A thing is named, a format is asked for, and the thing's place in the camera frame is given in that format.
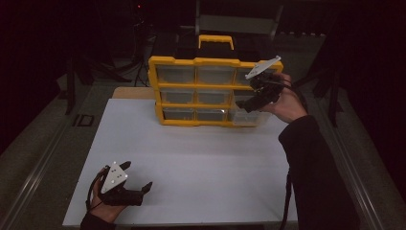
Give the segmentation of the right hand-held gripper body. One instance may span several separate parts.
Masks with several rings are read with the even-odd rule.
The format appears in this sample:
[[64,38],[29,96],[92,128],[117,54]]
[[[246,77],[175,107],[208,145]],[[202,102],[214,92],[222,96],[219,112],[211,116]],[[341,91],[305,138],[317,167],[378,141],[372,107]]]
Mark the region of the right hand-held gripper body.
[[256,63],[252,70],[245,75],[245,79],[249,81],[249,85],[254,91],[253,97],[262,97],[268,103],[274,103],[278,100],[283,90],[283,81],[275,73],[267,73],[267,70],[281,59],[280,56],[275,56]]

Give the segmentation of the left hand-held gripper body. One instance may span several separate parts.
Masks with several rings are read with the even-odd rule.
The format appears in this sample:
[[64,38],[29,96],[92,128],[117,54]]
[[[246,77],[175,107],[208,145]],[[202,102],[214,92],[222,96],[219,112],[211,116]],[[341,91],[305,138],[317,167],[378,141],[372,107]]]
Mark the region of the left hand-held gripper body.
[[128,175],[114,162],[101,180],[101,201],[111,206],[141,206],[144,198],[142,191],[130,191],[124,187]]

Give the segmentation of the pulled-out clear plastic drawer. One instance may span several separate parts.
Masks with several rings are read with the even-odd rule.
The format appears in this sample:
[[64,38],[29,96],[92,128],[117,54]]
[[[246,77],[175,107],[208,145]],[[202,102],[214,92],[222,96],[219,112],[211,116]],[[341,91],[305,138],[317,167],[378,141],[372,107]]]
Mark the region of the pulled-out clear plastic drawer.
[[267,122],[270,114],[260,111],[246,112],[244,109],[234,108],[230,110],[229,120],[238,127],[257,127]]

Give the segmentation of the yellow drawer organizer cabinet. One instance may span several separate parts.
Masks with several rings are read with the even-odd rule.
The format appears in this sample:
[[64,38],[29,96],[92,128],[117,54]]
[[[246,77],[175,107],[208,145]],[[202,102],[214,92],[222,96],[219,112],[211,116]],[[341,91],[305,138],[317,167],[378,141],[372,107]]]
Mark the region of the yellow drawer organizer cabinet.
[[264,37],[159,34],[148,60],[156,115],[163,125],[256,127],[278,98],[272,75],[282,59]]

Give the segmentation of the person's right hand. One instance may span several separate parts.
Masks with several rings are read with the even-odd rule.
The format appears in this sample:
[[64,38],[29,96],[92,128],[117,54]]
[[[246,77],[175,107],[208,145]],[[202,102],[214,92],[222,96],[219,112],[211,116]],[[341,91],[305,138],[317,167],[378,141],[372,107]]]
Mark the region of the person's right hand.
[[307,115],[299,96],[290,89],[291,77],[284,73],[276,73],[276,76],[282,79],[285,88],[282,90],[279,99],[275,103],[269,103],[260,111],[269,112],[277,116],[283,122],[288,124]]

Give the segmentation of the person's left hand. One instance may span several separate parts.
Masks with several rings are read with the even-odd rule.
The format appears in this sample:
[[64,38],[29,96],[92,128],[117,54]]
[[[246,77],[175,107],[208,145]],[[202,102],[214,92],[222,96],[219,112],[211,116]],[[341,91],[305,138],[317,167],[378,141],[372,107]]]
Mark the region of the person's left hand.
[[100,186],[101,180],[98,178],[92,188],[92,199],[90,202],[89,213],[106,222],[114,223],[116,218],[125,209],[125,206],[111,206],[104,204],[99,198]]

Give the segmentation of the dark metal stand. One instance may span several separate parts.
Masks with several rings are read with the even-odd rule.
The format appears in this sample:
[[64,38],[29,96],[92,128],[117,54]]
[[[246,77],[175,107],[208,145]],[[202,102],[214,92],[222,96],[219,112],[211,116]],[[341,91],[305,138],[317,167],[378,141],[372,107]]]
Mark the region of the dark metal stand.
[[306,75],[295,82],[295,85],[300,87],[316,80],[317,83],[312,90],[315,98],[323,98],[326,93],[329,93],[327,117],[334,127],[337,127],[336,114],[339,110],[340,83],[339,68],[334,60],[334,49],[339,43],[339,38],[333,34],[327,34]]

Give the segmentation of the set of closed clear drawers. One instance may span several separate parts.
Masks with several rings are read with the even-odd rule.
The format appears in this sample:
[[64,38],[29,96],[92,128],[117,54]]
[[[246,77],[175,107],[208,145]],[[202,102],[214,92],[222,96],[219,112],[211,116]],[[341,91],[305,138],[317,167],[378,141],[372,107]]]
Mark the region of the set of closed clear drawers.
[[251,93],[246,70],[214,65],[157,65],[157,88],[165,121],[230,122],[234,92]]

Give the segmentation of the metal floor rail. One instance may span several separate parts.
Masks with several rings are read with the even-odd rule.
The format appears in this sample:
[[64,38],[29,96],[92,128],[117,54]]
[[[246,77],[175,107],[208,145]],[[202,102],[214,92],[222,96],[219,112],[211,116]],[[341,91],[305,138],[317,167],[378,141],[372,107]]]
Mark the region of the metal floor rail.
[[113,91],[79,87],[69,115],[54,98],[0,155],[0,230],[79,230],[62,222]]
[[308,92],[304,93],[304,98],[308,111],[316,117],[322,126],[322,132],[332,148],[336,164],[341,175],[345,178],[361,219],[361,230],[384,230],[381,217],[376,213],[369,192],[352,161],[350,151],[342,139],[339,129],[334,127],[328,118],[326,101],[315,98]]

